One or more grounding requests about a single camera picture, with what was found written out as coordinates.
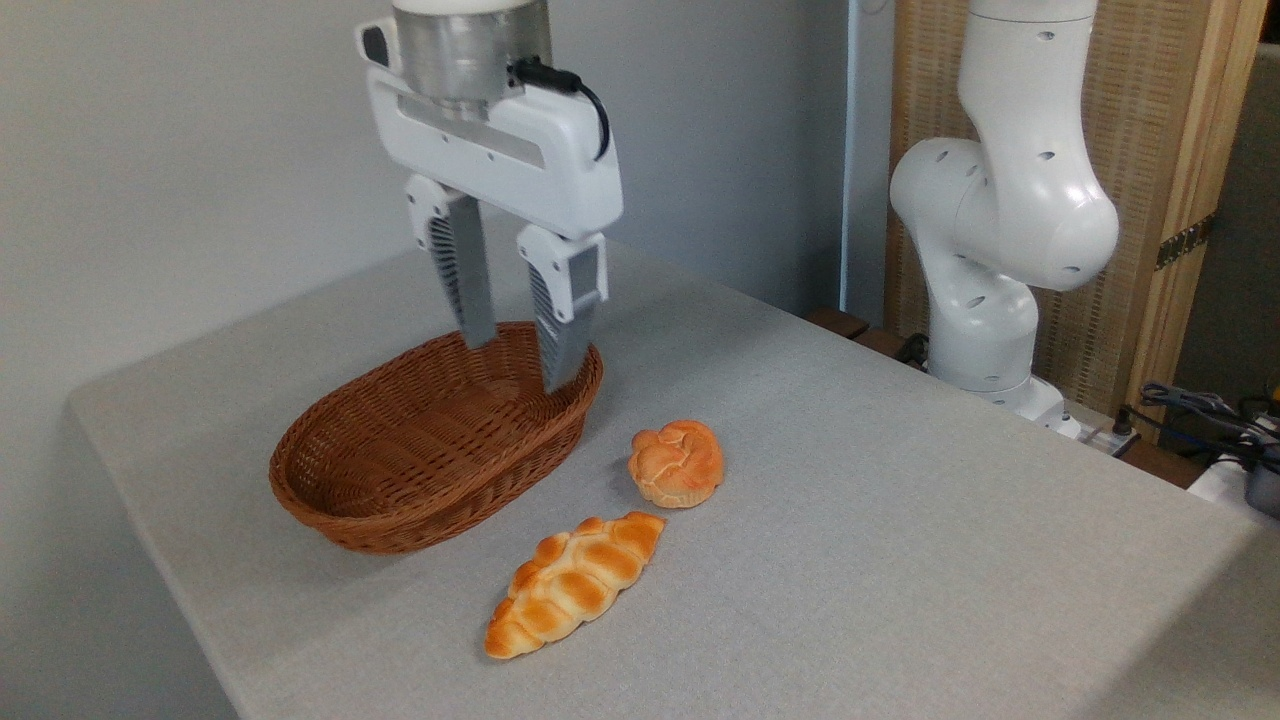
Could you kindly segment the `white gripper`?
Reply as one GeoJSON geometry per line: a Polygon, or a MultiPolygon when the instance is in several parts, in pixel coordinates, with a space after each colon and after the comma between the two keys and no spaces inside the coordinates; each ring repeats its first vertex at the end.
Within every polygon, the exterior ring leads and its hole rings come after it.
{"type": "Polygon", "coordinates": [[[413,237],[468,348],[497,336],[479,201],[529,223],[544,389],[580,370],[608,300],[605,236],[623,210],[599,108],[553,83],[545,18],[381,18],[355,32],[379,137],[410,170],[413,237]]]}

